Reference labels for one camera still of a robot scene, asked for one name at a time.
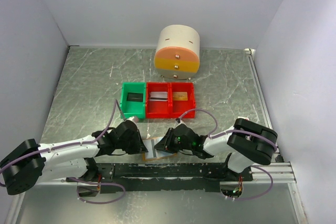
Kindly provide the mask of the silver striped card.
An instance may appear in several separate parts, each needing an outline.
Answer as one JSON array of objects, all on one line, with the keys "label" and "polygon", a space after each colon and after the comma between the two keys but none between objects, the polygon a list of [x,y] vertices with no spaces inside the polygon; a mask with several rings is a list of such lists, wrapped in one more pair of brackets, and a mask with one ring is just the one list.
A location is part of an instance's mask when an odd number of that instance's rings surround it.
[{"label": "silver striped card", "polygon": [[148,139],[148,140],[144,140],[144,144],[148,149],[147,153],[144,153],[144,160],[152,160],[152,159],[157,159],[158,155],[157,155],[157,151],[154,149],[154,146],[157,143],[157,139],[153,138],[153,139]]},{"label": "silver striped card", "polygon": [[167,92],[150,92],[149,101],[167,101],[168,100],[168,93]]}]

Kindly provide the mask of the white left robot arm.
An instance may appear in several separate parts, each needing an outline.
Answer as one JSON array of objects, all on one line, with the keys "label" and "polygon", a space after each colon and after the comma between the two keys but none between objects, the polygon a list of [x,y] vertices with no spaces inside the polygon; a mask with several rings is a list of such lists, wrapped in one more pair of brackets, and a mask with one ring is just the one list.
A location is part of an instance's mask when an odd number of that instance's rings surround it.
[{"label": "white left robot arm", "polygon": [[99,156],[112,156],[114,151],[142,154],[145,147],[137,125],[126,120],[117,127],[96,131],[77,140],[38,144],[35,139],[23,141],[1,161],[1,174],[9,195],[23,193],[38,183],[60,178],[78,178],[96,182]]}]

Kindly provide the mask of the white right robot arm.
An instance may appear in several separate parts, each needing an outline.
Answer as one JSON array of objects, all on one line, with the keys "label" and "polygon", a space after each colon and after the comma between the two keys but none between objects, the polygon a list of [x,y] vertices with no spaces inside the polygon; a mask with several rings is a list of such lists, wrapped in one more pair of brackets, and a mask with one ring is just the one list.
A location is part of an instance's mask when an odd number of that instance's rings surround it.
[{"label": "white right robot arm", "polygon": [[198,135],[185,123],[169,128],[154,146],[157,151],[178,153],[190,151],[200,159],[214,158],[229,152],[223,176],[230,181],[240,176],[250,165],[269,165],[277,150],[278,134],[265,126],[244,118],[238,118],[229,129],[215,135]]}]

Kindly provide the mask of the tan leather card holder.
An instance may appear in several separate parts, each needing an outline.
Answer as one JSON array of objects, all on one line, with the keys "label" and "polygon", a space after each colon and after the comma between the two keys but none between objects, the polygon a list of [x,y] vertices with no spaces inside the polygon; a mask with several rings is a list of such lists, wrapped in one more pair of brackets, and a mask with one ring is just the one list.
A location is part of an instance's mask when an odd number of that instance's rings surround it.
[{"label": "tan leather card holder", "polygon": [[155,161],[165,158],[170,158],[176,156],[176,154],[167,153],[163,151],[158,151],[154,148],[154,146],[162,139],[163,137],[155,137],[149,138],[143,141],[145,147],[147,148],[147,152],[143,153],[142,158],[145,162],[147,161]]}]

